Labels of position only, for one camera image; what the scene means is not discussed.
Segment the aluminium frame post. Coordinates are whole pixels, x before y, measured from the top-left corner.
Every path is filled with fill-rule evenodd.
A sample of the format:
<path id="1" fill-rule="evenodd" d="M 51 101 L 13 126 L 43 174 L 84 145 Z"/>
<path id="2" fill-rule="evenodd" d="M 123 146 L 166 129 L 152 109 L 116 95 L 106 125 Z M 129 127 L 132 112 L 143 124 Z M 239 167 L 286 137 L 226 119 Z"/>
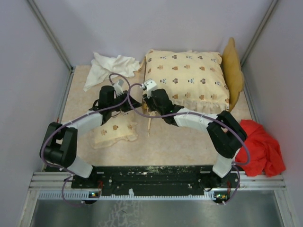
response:
<path id="1" fill-rule="evenodd" d="M 240 64 L 241 64 L 241 68 L 244 67 L 248 57 L 250 56 L 250 53 L 252 52 L 254 46 L 256 45 L 258 39 L 260 38 L 262 32 L 264 31 L 266 25 L 268 24 L 269 20 L 271 19 L 272 15 L 274 14 L 278 4 L 279 4 L 279 0 L 272 0 L 268 9 L 266 10 L 257 30 L 255 31 L 243 57 L 241 58 Z"/>
<path id="2" fill-rule="evenodd" d="M 45 33 L 46 37 L 48 38 L 49 42 L 53 46 L 54 50 L 56 51 L 57 55 L 67 67 L 69 72 L 72 72 L 73 66 L 70 63 L 70 60 L 64 51 L 62 45 L 60 44 L 59 40 L 56 38 L 54 32 L 52 31 L 51 27 L 47 23 L 45 17 L 43 16 L 40 8 L 38 7 L 37 3 L 34 0 L 26 0 L 30 10 L 32 11 L 33 15 L 37 19 L 38 23 L 40 24 L 43 32 Z"/>

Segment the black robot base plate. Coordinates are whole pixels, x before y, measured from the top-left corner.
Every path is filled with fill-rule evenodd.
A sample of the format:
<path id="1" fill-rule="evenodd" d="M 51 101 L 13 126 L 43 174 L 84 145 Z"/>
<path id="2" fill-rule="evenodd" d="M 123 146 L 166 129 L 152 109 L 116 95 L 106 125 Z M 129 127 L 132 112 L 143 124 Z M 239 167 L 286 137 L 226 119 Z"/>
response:
<path id="1" fill-rule="evenodd" d="M 207 190 L 234 189 L 236 173 L 220 178 L 205 166 L 97 166 L 90 178 L 75 176 L 73 189 L 97 189 L 103 196 L 189 196 L 204 195 Z"/>

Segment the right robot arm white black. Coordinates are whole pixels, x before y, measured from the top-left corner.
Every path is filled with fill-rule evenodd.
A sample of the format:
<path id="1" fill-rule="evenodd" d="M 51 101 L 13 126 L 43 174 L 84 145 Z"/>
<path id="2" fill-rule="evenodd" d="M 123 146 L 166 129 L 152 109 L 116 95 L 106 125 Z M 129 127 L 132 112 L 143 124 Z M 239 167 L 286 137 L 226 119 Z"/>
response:
<path id="1" fill-rule="evenodd" d="M 247 139 L 245 130 L 231 113 L 206 114 L 189 110 L 173 104 L 164 89 L 143 94 L 143 100 L 149 110 L 157 112 L 165 123 L 208 133 L 218 153 L 211 180 L 215 186 L 223 187 L 228 182 L 227 174 L 232 169 L 235 157 Z"/>

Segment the white cloth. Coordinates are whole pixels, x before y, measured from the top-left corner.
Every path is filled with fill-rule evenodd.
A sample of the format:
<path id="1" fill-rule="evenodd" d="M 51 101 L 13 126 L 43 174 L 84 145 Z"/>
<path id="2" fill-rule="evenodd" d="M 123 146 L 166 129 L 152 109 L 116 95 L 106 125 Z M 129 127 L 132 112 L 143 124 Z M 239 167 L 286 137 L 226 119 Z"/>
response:
<path id="1" fill-rule="evenodd" d="M 122 55 L 107 57 L 97 52 L 94 52 L 93 55 L 94 59 L 91 61 L 91 68 L 83 88 L 85 92 L 109 79 L 111 73 L 118 73 L 126 78 L 132 78 L 134 77 L 134 72 L 140 68 L 140 62 L 133 57 Z"/>

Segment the red cloth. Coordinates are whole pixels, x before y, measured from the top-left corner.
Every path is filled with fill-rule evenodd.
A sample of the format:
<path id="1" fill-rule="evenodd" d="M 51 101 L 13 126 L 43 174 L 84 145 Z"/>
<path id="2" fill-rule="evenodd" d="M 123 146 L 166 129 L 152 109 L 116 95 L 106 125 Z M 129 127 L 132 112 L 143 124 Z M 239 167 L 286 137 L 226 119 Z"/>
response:
<path id="1" fill-rule="evenodd" d="M 253 120 L 241 120 L 240 126 L 248 136 L 245 145 L 250 152 L 250 162 L 242 166 L 246 175 L 255 177 L 265 173 L 266 176 L 273 177 L 284 172 L 286 166 L 278 141 Z"/>

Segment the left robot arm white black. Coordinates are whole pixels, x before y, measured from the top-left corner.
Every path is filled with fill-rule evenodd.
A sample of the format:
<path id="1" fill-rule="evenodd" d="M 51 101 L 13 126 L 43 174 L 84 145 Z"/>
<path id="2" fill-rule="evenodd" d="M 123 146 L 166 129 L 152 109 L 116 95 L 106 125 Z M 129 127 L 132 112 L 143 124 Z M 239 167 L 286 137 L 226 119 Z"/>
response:
<path id="1" fill-rule="evenodd" d="M 77 156 L 78 138 L 96 127 L 105 124 L 112 112 L 129 112 L 142 104 L 132 98 L 128 91 L 114 86 L 103 86 L 99 99 L 83 116 L 67 123 L 52 122 L 48 125 L 40 150 L 40 158 L 50 167 L 62 168 L 65 171 L 82 177 L 81 181 L 92 188 L 98 184 L 98 175 L 94 167 Z"/>

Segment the small cream print pillow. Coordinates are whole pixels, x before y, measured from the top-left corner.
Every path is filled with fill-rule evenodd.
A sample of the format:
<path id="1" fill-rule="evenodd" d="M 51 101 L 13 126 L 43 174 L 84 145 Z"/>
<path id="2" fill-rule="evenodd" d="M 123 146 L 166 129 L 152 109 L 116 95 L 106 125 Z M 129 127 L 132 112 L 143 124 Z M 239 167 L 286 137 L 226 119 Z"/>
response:
<path id="1" fill-rule="evenodd" d="M 90 133 L 90 144 L 94 149 L 110 147 L 120 140 L 134 141 L 138 138 L 134 112 L 120 113 Z"/>

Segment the cream animal print cushion cover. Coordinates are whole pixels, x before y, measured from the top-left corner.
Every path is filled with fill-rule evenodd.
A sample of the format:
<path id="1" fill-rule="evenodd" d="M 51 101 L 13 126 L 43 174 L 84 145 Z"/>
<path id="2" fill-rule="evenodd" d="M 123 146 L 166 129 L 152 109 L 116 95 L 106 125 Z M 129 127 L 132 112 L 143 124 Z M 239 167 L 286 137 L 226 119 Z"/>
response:
<path id="1" fill-rule="evenodd" d="M 173 104 L 206 114 L 230 109 L 219 52 L 149 50 L 143 62 L 144 79 L 165 89 Z"/>

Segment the right aluminium frame post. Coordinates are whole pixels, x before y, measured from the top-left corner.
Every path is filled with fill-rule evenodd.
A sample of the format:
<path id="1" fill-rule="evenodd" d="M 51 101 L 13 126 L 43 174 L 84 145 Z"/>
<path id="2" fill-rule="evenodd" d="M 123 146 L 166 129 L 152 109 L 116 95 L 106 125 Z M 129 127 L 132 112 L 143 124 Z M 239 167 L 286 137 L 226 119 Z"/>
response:
<path id="1" fill-rule="evenodd" d="M 266 25 L 268 24 L 269 20 L 271 19 L 272 15 L 274 14 L 278 4 L 279 4 L 279 0 L 272 0 L 268 9 L 266 10 L 257 30 L 255 31 L 243 57 L 241 58 L 240 64 L 241 64 L 241 68 L 244 67 L 248 57 L 250 56 L 250 53 L 252 52 L 254 46 L 256 45 L 258 39 L 260 38 L 262 32 L 264 31 Z"/>

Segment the left aluminium frame post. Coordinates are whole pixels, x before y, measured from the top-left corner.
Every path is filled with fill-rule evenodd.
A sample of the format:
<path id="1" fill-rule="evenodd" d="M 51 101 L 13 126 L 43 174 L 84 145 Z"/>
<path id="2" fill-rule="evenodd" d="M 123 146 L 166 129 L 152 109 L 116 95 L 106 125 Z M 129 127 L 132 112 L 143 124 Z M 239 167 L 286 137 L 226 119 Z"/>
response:
<path id="1" fill-rule="evenodd" d="M 37 19 L 38 23 L 40 24 L 43 32 L 45 33 L 46 37 L 48 38 L 49 42 L 53 46 L 54 50 L 56 51 L 57 55 L 67 67 L 69 72 L 72 72 L 73 66 L 70 63 L 70 60 L 64 51 L 62 45 L 60 44 L 59 40 L 56 38 L 54 32 L 52 31 L 51 27 L 47 23 L 45 17 L 43 16 L 40 8 L 38 7 L 37 3 L 34 0 L 26 0 L 30 10 L 32 11 L 33 15 Z"/>

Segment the wooden pet bed frame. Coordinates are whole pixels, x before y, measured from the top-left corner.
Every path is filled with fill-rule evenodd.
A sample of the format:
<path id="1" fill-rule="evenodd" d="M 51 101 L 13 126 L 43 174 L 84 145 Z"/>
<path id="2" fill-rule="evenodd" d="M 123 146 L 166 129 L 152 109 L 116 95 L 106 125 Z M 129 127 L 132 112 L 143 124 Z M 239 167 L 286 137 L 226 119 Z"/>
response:
<path id="1" fill-rule="evenodd" d="M 231 37 L 229 39 L 223 53 L 220 53 L 220 55 L 222 56 L 221 68 L 223 77 L 230 92 L 230 109 L 228 111 L 231 111 L 237 104 L 240 93 L 244 88 L 244 75 L 241 71 L 240 59 L 236 50 L 234 38 Z M 139 70 L 135 72 L 135 75 L 139 76 L 142 82 L 146 81 L 144 79 L 144 58 L 140 64 Z"/>

